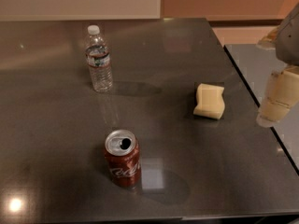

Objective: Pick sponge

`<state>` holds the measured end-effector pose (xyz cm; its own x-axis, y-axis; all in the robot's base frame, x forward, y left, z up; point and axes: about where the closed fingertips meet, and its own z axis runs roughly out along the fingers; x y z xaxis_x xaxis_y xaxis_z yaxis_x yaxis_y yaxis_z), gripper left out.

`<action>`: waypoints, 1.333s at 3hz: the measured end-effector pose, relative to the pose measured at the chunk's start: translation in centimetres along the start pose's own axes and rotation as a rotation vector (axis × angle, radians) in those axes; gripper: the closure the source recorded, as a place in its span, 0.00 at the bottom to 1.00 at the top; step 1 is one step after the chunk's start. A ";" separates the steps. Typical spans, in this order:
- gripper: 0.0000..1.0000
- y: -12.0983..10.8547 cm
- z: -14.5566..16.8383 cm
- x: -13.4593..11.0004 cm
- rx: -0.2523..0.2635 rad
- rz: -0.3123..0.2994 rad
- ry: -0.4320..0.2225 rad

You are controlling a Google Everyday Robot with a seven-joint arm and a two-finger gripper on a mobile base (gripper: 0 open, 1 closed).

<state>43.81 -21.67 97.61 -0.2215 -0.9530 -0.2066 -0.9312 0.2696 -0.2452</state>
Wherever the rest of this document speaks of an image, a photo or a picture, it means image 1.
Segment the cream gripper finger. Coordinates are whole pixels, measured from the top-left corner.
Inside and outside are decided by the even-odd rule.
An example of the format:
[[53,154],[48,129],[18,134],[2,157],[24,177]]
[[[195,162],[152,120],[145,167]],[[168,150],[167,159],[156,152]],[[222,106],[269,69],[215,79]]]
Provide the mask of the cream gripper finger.
[[266,36],[264,36],[262,39],[258,41],[256,46],[259,49],[275,49],[276,48],[276,39],[278,35],[278,28],[274,28],[271,30]]
[[288,65],[280,72],[274,71],[268,79],[256,121],[262,127],[273,127],[298,102],[299,66]]

